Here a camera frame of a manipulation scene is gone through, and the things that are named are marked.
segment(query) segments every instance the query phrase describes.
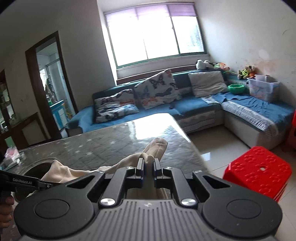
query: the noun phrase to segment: red stool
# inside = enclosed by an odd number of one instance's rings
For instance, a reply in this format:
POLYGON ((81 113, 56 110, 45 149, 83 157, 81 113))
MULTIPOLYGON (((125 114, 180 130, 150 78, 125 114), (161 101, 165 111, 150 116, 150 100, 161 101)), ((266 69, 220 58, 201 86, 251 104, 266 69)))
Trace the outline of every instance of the red stool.
POLYGON ((275 201, 281 198, 291 167, 269 150, 257 146, 231 162, 223 179, 264 194, 275 201))

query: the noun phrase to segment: tiled floor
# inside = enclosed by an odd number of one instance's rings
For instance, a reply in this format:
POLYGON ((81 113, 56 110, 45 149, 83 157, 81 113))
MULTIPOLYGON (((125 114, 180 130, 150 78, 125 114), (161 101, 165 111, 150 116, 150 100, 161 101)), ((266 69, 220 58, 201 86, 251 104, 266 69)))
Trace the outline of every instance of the tiled floor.
MULTIPOLYGON (((240 139, 223 126, 218 126, 189 135, 202 154, 211 173, 222 178, 226 166, 249 150, 240 139)), ((284 153, 280 147, 272 150, 276 155, 289 162, 293 174, 279 202, 283 219, 276 234, 279 241, 296 240, 296 154, 284 153)))

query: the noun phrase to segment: window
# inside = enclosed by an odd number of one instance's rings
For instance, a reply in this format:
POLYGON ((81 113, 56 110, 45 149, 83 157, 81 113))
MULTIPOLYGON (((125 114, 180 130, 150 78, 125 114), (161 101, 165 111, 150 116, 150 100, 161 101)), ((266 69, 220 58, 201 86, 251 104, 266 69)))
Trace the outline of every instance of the window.
POLYGON ((105 17, 118 68, 205 52, 193 3, 142 5, 105 17))

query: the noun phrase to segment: sofa base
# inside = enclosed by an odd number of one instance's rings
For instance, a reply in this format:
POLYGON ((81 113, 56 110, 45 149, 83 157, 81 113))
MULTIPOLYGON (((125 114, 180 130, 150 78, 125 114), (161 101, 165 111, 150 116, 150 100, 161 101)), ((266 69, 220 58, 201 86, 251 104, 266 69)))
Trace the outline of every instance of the sofa base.
POLYGON ((178 124, 184 130, 185 133, 189 134, 196 131, 201 131, 210 127, 222 125, 224 123, 224 111, 209 111, 195 115, 192 118, 190 125, 186 124, 186 119, 178 120, 178 124))
POLYGON ((265 133, 235 118, 229 112, 224 114, 224 125, 249 147, 263 146, 268 150, 281 144, 286 133, 286 131, 282 131, 277 137, 268 137, 265 133))
POLYGON ((68 128, 65 128, 67 134, 68 134, 68 137, 72 137, 72 136, 76 136, 76 135, 79 135, 79 134, 82 134, 83 131, 80 127, 77 127, 75 129, 68 129, 68 128))

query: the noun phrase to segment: beige cloth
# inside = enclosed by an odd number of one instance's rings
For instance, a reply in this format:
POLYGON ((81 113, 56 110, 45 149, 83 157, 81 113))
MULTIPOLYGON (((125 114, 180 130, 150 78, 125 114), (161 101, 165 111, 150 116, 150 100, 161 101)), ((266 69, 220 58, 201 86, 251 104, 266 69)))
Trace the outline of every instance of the beige cloth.
POLYGON ((64 166, 59 161, 54 160, 49 171, 42 177, 41 180, 47 182, 55 182, 55 183, 66 183, 73 179, 84 176, 88 173, 95 172, 98 170, 103 170, 107 174, 113 174, 118 168, 121 167, 136 167, 138 164, 139 158, 143 158, 145 161, 145 177, 143 188, 133 188, 128 190, 127 198, 134 199, 167 199, 167 194, 163 188, 156 189, 154 187, 154 177, 153 177, 153 161, 154 158, 158 158, 161 160, 168 143, 163 138, 155 138, 142 153, 132 154, 120 162, 111 167, 100 167, 94 171, 81 171, 81 170, 73 170, 67 166, 64 166))

